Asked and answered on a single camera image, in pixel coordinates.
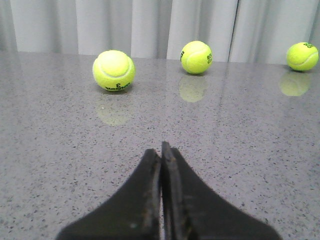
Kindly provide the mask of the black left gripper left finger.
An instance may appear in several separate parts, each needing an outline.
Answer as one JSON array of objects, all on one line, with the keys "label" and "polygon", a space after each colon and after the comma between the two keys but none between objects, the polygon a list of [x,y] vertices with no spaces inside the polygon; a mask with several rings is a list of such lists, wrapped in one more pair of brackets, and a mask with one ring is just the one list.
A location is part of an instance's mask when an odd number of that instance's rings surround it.
[{"label": "black left gripper left finger", "polygon": [[120,189],[86,216],[61,230],[58,240],[158,240],[161,160],[153,149]]}]

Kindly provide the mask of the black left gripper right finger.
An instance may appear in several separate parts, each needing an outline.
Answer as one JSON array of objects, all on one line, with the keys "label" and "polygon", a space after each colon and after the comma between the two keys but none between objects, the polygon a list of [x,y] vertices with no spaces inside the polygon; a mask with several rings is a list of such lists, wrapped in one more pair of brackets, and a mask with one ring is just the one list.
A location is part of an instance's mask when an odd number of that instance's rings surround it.
[{"label": "black left gripper right finger", "polygon": [[161,151],[165,239],[281,239],[270,225],[239,210],[208,187],[177,148],[164,141]]}]

